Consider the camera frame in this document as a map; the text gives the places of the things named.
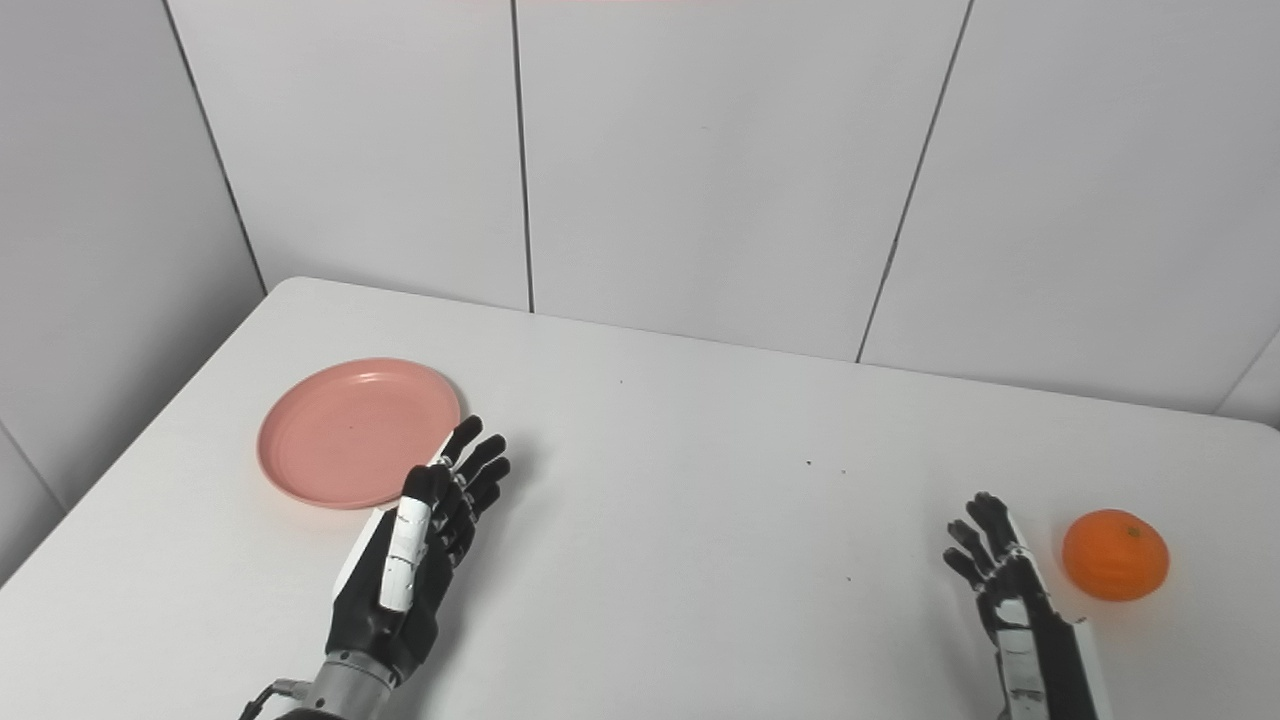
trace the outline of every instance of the orange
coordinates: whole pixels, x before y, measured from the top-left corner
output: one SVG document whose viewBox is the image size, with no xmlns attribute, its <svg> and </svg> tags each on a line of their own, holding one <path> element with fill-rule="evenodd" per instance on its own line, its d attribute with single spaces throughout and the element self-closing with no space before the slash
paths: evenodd
<svg viewBox="0 0 1280 720">
<path fill-rule="evenodd" d="M 1062 566 L 1082 591 L 1100 600 L 1151 594 L 1169 575 L 1169 547 L 1156 528 L 1124 510 L 1082 515 L 1062 538 Z"/>
</svg>

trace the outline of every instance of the robotic hand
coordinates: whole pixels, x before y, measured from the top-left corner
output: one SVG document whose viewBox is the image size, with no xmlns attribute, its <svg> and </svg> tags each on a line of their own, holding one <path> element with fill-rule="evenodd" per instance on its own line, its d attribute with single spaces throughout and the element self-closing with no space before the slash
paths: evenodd
<svg viewBox="0 0 1280 720">
<path fill-rule="evenodd" d="M 1088 623 L 1068 623 L 1053 610 L 1004 502 L 980 492 L 966 509 L 991 552 L 977 530 L 955 520 L 947 533 L 964 552 L 948 547 L 942 559 L 978 593 L 1005 689 L 1001 720 L 1112 720 Z"/>
<path fill-rule="evenodd" d="M 502 436 L 462 450 L 483 429 L 462 421 L 428 465 L 410 470 L 397 509 L 375 514 L 344 568 L 333 601 L 325 661 L 312 683 L 276 680 L 248 703 L 252 720 L 271 694 L 302 701 L 280 720 L 375 720 L 394 688 L 426 660 L 439 632 L 435 612 L 475 538 L 480 514 L 511 471 Z"/>
</svg>

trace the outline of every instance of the pink plate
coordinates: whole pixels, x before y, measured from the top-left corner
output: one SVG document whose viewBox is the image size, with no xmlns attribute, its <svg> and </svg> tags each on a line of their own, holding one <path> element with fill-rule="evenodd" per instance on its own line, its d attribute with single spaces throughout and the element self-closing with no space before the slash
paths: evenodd
<svg viewBox="0 0 1280 720">
<path fill-rule="evenodd" d="M 352 360 L 293 386 L 257 436 L 275 487 L 321 507 L 371 507 L 399 496 L 458 424 L 458 397 L 435 370 L 394 357 Z"/>
</svg>

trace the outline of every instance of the panel seam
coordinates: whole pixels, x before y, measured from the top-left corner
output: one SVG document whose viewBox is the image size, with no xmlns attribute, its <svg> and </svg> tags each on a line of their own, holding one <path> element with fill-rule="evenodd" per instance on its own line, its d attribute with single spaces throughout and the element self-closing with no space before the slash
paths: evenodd
<svg viewBox="0 0 1280 720">
<path fill-rule="evenodd" d="M 209 111 L 205 110 L 205 100 L 200 96 L 200 88 L 196 87 L 196 76 L 191 70 L 191 60 L 187 58 L 187 49 L 182 45 L 182 36 L 178 33 L 178 23 L 173 18 L 173 8 L 169 6 L 169 0 L 163 0 L 165 17 L 169 19 L 169 31 L 173 33 L 173 41 L 178 46 L 178 55 L 182 58 L 182 67 L 187 73 L 187 82 L 191 83 L 191 94 L 196 97 L 196 108 L 200 110 L 200 119 L 205 124 L 205 135 L 209 136 L 209 146 L 214 150 L 214 160 L 218 163 L 218 172 L 223 176 L 223 186 L 227 188 L 227 197 L 232 202 L 232 211 L 236 213 L 236 225 L 239 227 L 241 238 L 244 241 L 244 249 L 248 251 L 248 260 L 253 265 L 253 274 L 257 277 L 257 284 L 262 290 L 262 296 L 266 296 L 266 281 L 262 279 L 262 266 L 257 261 L 257 254 L 253 251 L 253 243 L 248 240 L 248 228 L 244 227 L 244 215 L 241 213 L 239 202 L 236 200 L 236 191 L 232 190 L 232 178 L 227 174 L 227 164 L 223 161 L 223 152 L 218 147 L 218 138 L 214 137 L 214 126 L 209 122 Z"/>
<path fill-rule="evenodd" d="M 20 445 L 18 445 L 18 438 L 13 437 L 13 433 L 9 432 L 9 428 L 5 427 L 4 421 L 0 421 L 0 436 L 8 438 L 9 445 L 13 446 L 13 451 L 17 452 L 18 457 L 20 457 L 22 461 L 27 464 L 27 469 L 31 470 L 31 474 L 36 478 L 36 482 L 40 483 L 40 487 L 44 488 L 45 493 L 49 495 L 49 498 L 54 501 L 54 505 L 63 511 L 63 516 L 65 518 L 67 512 L 69 512 L 70 509 L 63 503 L 63 500 L 58 497 L 58 493 L 54 492 L 54 488 L 49 487 L 49 480 L 46 480 L 45 475 L 42 475 L 40 470 L 36 469 L 36 464 L 31 461 L 31 456 L 28 456 L 27 451 L 23 450 Z"/>
<path fill-rule="evenodd" d="M 520 141 L 520 197 L 525 220 L 525 282 L 529 287 L 529 311 L 534 311 L 534 247 L 529 229 L 529 160 L 525 152 L 525 82 L 520 68 L 520 14 L 511 0 L 511 58 L 516 73 L 516 137 Z"/>
<path fill-rule="evenodd" d="M 933 129 L 938 124 L 938 115 L 942 111 L 942 101 L 947 96 L 947 86 L 951 85 L 951 73 L 956 67 L 956 58 L 960 56 L 960 45 L 964 42 L 965 29 L 969 28 L 969 17 L 973 14 L 974 0 L 969 0 L 965 6 L 964 18 L 960 20 L 960 32 L 956 35 L 955 46 L 951 49 L 951 59 L 947 60 L 947 72 L 942 76 L 942 87 L 938 90 L 938 100 L 933 104 L 933 114 L 929 117 L 929 128 L 924 132 L 924 143 L 920 146 L 920 155 L 915 160 L 915 172 L 911 173 L 911 184 L 906 188 L 906 200 L 902 202 L 902 214 L 897 218 L 897 229 L 893 231 L 893 242 L 890 243 L 888 256 L 884 259 L 884 270 L 881 273 L 879 286 L 876 287 L 876 299 L 872 300 L 870 313 L 867 315 L 867 327 L 863 329 L 863 340 L 858 345 L 858 355 L 854 363 L 863 361 L 863 352 L 867 350 L 867 338 L 872 334 L 872 324 L 876 322 L 876 313 L 879 310 L 881 297 L 884 295 L 884 286 L 888 283 L 890 270 L 897 258 L 899 241 L 902 238 L 902 225 L 906 224 L 906 214 L 911 209 L 911 200 L 915 197 L 915 186 L 920 182 L 920 170 L 924 168 L 924 156 L 929 151 L 929 142 L 933 141 Z"/>
<path fill-rule="evenodd" d="M 1280 337 L 1280 327 L 1276 327 L 1276 331 L 1271 333 L 1271 337 L 1262 343 L 1262 347 L 1260 347 L 1256 354 L 1253 354 L 1253 359 L 1249 360 L 1248 365 L 1244 366 L 1244 370 L 1239 374 L 1239 377 L 1235 378 L 1235 382 L 1231 383 L 1231 387 L 1228 388 L 1226 395 L 1224 395 L 1222 400 L 1220 400 L 1219 404 L 1213 407 L 1215 415 L 1222 413 L 1222 407 L 1226 406 L 1226 401 L 1231 398 L 1231 395 L 1234 395 L 1236 388 L 1240 387 L 1240 383 L 1244 382 L 1244 378 L 1247 378 L 1249 373 L 1253 372 L 1253 366 L 1258 364 L 1258 360 L 1261 360 L 1262 355 L 1266 354 L 1268 347 L 1271 347 L 1271 343 L 1276 341 L 1276 337 Z"/>
</svg>

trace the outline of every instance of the white table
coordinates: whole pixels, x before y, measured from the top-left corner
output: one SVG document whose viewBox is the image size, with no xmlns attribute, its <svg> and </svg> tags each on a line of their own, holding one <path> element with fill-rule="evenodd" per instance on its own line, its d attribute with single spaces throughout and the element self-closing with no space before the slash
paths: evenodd
<svg viewBox="0 0 1280 720">
<path fill-rule="evenodd" d="M 253 442 L 294 382 L 376 355 L 448 375 L 516 466 L 388 717 L 992 720 L 940 559 L 977 489 L 1096 620 L 1117 717 L 1277 714 L 1268 428 L 294 279 L 0 591 L 0 716 L 232 720 L 311 678 L 366 514 L 285 498 Z M 1062 579 L 1105 506 L 1167 539 L 1155 596 Z"/>
</svg>

